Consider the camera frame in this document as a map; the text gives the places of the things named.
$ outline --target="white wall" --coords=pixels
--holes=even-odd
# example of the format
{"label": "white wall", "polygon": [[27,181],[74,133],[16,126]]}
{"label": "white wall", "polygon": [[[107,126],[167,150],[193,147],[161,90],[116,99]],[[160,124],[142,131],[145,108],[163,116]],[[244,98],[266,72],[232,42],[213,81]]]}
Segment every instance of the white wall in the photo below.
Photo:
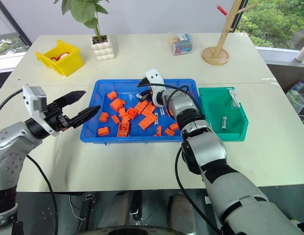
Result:
{"label": "white wall", "polygon": [[[226,20],[217,9],[230,11],[232,0],[110,0],[101,1],[109,12],[101,14],[102,34],[221,32]],[[41,34],[92,34],[67,12],[61,0],[2,0],[15,21],[34,42]]]}

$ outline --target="floor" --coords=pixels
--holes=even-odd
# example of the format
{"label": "floor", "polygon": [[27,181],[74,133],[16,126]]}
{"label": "floor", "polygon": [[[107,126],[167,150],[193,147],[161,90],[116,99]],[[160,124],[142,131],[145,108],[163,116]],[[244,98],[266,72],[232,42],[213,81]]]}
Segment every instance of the floor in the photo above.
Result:
{"label": "floor", "polygon": [[[274,202],[281,211],[289,218],[304,222],[304,185],[263,187],[260,188]],[[145,190],[142,191],[142,220],[141,225],[155,225],[168,227],[167,224],[167,205],[171,195],[179,190]],[[188,194],[204,213],[214,221],[214,213],[210,204],[206,205],[204,197],[206,190],[189,189]],[[91,212],[89,228],[96,228],[106,206],[111,198],[118,193],[117,191],[95,192],[97,198],[95,209]],[[85,214],[85,195],[72,196],[72,202],[76,208],[74,212],[77,216],[84,217]],[[57,194],[57,206],[59,214],[59,234],[74,235],[77,233],[80,221],[76,219],[71,211],[68,194]],[[28,193],[20,192],[17,195],[19,205],[18,219],[24,223],[25,235],[52,235],[54,228],[54,209],[51,196],[48,193]],[[208,228],[207,224],[195,212],[199,234],[213,235],[214,232]],[[80,231],[84,231],[84,223],[80,226]]]}

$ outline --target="white table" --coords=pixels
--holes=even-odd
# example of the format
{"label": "white table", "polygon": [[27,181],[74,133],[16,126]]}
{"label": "white table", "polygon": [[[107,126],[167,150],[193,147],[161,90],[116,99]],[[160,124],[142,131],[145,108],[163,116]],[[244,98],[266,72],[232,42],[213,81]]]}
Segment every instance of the white table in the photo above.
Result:
{"label": "white table", "polygon": [[[88,106],[96,80],[141,78],[145,70],[149,68],[159,69],[164,78],[193,78],[196,80],[198,88],[234,86],[249,119],[249,126],[244,142],[225,142],[228,163],[244,173],[257,186],[304,184],[304,126],[275,82],[273,75],[261,61],[249,38],[230,35],[230,40],[227,39],[226,49],[234,60],[230,60],[225,66],[208,65],[199,57],[202,50],[199,46],[200,38],[205,42],[211,42],[210,45],[212,45],[218,36],[216,34],[196,34],[194,38],[199,45],[196,44],[197,50],[193,54],[168,56],[167,62],[164,58],[159,58],[169,66],[160,63],[156,58],[138,59],[139,66],[135,68],[131,64],[132,69],[123,75],[127,66],[123,65],[121,61],[126,63],[127,54],[120,54],[120,52],[128,51],[130,53],[130,51],[122,43],[122,38],[137,39],[135,40],[138,44],[137,49],[133,47],[128,58],[128,61],[134,63],[131,55],[144,55],[142,52],[144,49],[150,51],[143,46],[145,41],[152,43],[153,40],[150,37],[155,40],[154,47],[157,47],[157,43],[163,44],[163,40],[166,39],[166,35],[115,37],[120,43],[117,58],[106,62],[95,61],[94,58],[91,58],[89,47],[85,46],[84,49],[80,47],[82,55],[88,54],[89,59],[85,66],[66,78],[52,70],[45,69],[40,63],[35,64],[37,61],[32,58],[34,55],[31,55],[30,52],[37,51],[38,48],[52,47],[53,43],[49,43],[49,41],[54,42],[56,38],[65,41],[67,39],[69,43],[72,43],[70,38],[74,40],[73,36],[47,36],[47,39],[41,36],[0,90],[0,102],[17,89],[18,84],[21,83],[16,80],[18,77],[21,78],[22,84],[41,85],[48,96],[48,102],[70,91],[85,90],[87,93],[80,101],[64,108],[64,113],[73,117],[78,111]],[[142,38],[146,38],[146,40],[140,42],[139,40]],[[234,48],[239,44],[236,39],[242,40],[240,44],[244,48],[241,48],[241,51],[247,52],[251,57],[250,62],[245,62],[250,63],[249,66],[246,65],[243,68],[239,66],[239,62],[243,63],[243,58],[235,55]],[[41,41],[50,46],[39,44],[38,42]],[[253,66],[253,62],[257,63],[257,69]],[[32,63],[33,71],[25,72],[24,67],[29,68],[29,63]],[[183,75],[179,76],[177,70],[174,70],[174,64],[180,63],[183,68],[179,70],[183,72]],[[94,68],[92,70],[92,65],[98,65],[98,70]],[[211,84],[207,80],[203,81],[204,71],[206,74],[210,74],[207,79]],[[216,77],[216,81],[213,79],[214,74],[220,75]],[[28,118],[22,94],[19,94],[0,112],[0,129]],[[40,164],[46,173],[55,191],[178,188],[174,161],[180,147],[179,143],[149,143],[147,145],[132,143],[105,146],[81,142],[80,132],[81,127],[71,128],[56,138],[48,137],[43,140],[42,145],[30,153],[30,156]],[[204,187],[201,178],[189,172],[181,159],[178,164],[179,175],[185,188]],[[28,160],[25,161],[17,190],[48,191],[40,173]]]}

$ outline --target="water bottle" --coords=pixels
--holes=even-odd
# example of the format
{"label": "water bottle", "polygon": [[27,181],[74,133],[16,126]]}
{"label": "water bottle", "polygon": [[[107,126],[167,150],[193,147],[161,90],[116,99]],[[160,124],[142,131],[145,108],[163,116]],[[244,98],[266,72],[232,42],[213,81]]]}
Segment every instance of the water bottle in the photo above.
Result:
{"label": "water bottle", "polygon": [[292,88],[290,88],[288,91],[294,90],[294,91],[300,91],[302,88],[304,88],[304,79],[300,82],[297,82]]}

